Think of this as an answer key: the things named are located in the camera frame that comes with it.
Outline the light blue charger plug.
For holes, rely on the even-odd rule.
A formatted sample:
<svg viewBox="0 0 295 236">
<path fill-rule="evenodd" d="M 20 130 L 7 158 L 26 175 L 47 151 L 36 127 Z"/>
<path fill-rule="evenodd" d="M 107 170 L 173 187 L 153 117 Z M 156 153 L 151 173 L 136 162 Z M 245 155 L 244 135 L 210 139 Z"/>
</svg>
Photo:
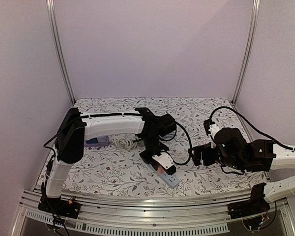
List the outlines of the light blue charger plug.
<svg viewBox="0 0 295 236">
<path fill-rule="evenodd" d="M 105 143 L 107 141 L 107 136 L 99 136 L 97 137 L 97 141 L 99 143 Z"/>
</svg>

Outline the light blue power strip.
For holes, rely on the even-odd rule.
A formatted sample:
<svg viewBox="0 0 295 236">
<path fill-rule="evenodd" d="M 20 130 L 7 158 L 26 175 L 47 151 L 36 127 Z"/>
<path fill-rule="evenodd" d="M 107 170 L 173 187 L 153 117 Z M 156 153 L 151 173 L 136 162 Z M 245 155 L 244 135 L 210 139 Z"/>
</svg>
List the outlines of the light blue power strip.
<svg viewBox="0 0 295 236">
<path fill-rule="evenodd" d="M 157 169 L 154 168 L 153 166 L 150 166 L 150 168 L 158 175 L 159 178 L 161 178 L 163 180 L 163 182 L 165 182 L 170 188 L 175 188 L 179 185 L 180 181 L 178 179 L 178 177 L 176 176 L 176 173 L 174 173 L 173 175 L 169 175 L 166 172 L 159 174 L 157 172 Z"/>
</svg>

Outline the pink charger plug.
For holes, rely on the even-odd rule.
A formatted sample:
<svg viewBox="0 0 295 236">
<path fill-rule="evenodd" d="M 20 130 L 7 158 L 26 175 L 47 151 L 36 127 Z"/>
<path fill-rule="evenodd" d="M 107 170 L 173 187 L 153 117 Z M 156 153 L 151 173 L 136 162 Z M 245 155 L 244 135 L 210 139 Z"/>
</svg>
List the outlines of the pink charger plug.
<svg viewBox="0 0 295 236">
<path fill-rule="evenodd" d="M 157 172 L 159 173 L 159 174 L 162 174 L 162 173 L 164 173 L 165 171 L 164 171 L 164 169 L 162 168 L 162 167 L 158 167 L 158 169 L 157 169 Z"/>
</svg>

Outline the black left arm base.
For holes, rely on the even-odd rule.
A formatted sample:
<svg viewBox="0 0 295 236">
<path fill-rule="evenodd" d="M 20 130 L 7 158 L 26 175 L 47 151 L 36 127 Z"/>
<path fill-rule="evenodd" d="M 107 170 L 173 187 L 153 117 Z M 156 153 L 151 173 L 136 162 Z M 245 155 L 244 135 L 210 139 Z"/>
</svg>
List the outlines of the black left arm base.
<svg viewBox="0 0 295 236">
<path fill-rule="evenodd" d="M 41 197 L 38 209 L 63 217 L 77 219 L 80 214 L 81 204 L 73 200 Z"/>
</svg>

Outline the dark blue cube socket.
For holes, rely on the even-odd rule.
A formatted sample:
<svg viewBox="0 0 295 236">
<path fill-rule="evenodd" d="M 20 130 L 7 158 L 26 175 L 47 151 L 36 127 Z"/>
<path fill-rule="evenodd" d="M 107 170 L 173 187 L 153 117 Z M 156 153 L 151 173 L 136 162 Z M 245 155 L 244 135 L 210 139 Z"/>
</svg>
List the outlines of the dark blue cube socket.
<svg viewBox="0 0 295 236">
<path fill-rule="evenodd" d="M 98 143 L 98 140 L 96 138 L 94 138 L 94 139 L 85 141 L 85 143 L 87 143 L 87 144 L 96 144 L 96 143 Z"/>
</svg>

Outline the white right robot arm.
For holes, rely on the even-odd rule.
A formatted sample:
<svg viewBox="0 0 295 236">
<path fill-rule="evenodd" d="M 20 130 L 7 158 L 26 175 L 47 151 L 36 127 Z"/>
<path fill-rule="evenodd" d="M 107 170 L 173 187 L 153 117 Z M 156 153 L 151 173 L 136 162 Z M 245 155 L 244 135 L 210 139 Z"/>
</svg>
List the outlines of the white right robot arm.
<svg viewBox="0 0 295 236">
<path fill-rule="evenodd" d="M 233 174 L 295 169 L 295 146 L 282 144 L 260 132 L 264 139 L 247 142 L 237 128 L 219 127 L 212 117 L 204 121 L 210 143 L 188 149 L 194 165 L 220 165 L 233 168 Z M 295 195 L 295 175 L 277 182 L 259 183 L 252 187 L 250 198 L 228 205 L 232 219 L 258 214 L 270 209 L 270 203 Z"/>
</svg>

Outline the purple power strip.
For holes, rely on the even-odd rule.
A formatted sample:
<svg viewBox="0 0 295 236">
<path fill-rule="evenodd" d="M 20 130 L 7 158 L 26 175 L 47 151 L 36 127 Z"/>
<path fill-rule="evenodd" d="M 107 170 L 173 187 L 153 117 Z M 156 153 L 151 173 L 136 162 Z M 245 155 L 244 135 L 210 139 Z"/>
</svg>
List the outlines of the purple power strip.
<svg viewBox="0 0 295 236">
<path fill-rule="evenodd" d="M 108 136 L 93 138 L 84 142 L 84 147 L 106 147 L 110 143 Z"/>
</svg>

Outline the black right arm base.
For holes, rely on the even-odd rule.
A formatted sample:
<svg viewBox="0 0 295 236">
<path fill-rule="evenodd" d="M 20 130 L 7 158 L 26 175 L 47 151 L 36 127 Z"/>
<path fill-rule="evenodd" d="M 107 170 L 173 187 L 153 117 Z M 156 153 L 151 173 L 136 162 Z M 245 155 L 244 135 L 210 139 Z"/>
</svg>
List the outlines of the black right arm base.
<svg viewBox="0 0 295 236">
<path fill-rule="evenodd" d="M 228 204 L 228 215 L 231 219 L 242 218 L 270 210 L 270 205 L 264 198 L 257 198 Z"/>
</svg>

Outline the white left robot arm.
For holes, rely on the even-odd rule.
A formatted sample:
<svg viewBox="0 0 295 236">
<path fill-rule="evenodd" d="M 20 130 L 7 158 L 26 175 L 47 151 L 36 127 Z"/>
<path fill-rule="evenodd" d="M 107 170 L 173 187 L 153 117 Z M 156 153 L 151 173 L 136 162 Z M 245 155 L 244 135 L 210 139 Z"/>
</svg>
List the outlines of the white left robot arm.
<svg viewBox="0 0 295 236">
<path fill-rule="evenodd" d="M 71 108 L 52 137 L 55 147 L 44 144 L 52 151 L 47 164 L 45 182 L 41 186 L 39 209 L 60 213 L 77 212 L 80 204 L 74 198 L 61 199 L 61 189 L 71 167 L 84 156 L 84 143 L 100 136 L 134 134 L 142 139 L 145 149 L 139 154 L 143 161 L 169 176 L 176 173 L 178 165 L 169 155 L 169 148 L 160 140 L 176 131 L 179 123 L 170 114 L 155 115 L 148 108 L 136 108 L 132 112 L 86 114 Z"/>
</svg>

